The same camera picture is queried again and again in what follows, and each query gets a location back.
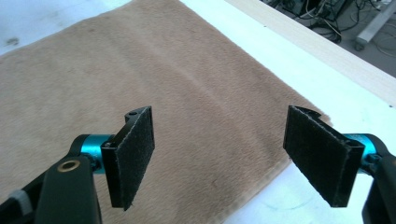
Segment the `blue metallic cylinder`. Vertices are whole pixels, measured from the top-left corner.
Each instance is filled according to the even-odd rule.
[[[94,161],[99,162],[99,168],[93,171],[96,175],[102,175],[105,173],[105,166],[103,164],[100,146],[111,136],[111,134],[91,134],[85,139],[81,147],[81,153],[89,154]]]
[[[368,165],[370,162],[368,160],[369,155],[376,155],[376,149],[374,143],[363,133],[345,133],[345,137],[356,140],[364,144],[363,155],[361,156],[361,167]]]

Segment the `fabric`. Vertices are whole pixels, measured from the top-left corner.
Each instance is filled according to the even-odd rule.
[[[1,202],[78,135],[116,133],[152,105],[156,148],[133,206],[111,208],[95,176],[104,223],[222,222],[289,164],[288,105],[315,109],[183,4],[151,0],[4,55],[0,102]]]

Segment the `stain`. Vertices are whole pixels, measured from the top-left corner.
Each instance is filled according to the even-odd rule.
[[[6,41],[7,46],[17,46],[20,44],[20,40],[17,37],[12,37],[9,40]]]

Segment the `brown towel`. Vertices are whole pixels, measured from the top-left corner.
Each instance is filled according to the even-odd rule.
[[[152,105],[156,149],[133,206],[104,223],[221,222],[289,163],[302,96],[176,1],[133,1],[0,59],[0,201],[82,133],[116,133]]]

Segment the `textured black pad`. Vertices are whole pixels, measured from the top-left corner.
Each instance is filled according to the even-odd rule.
[[[126,124],[101,146],[113,207],[127,210],[134,200],[154,150],[151,107],[125,115]]]
[[[345,207],[364,145],[347,139],[319,117],[313,110],[289,106],[283,148],[331,207]]]

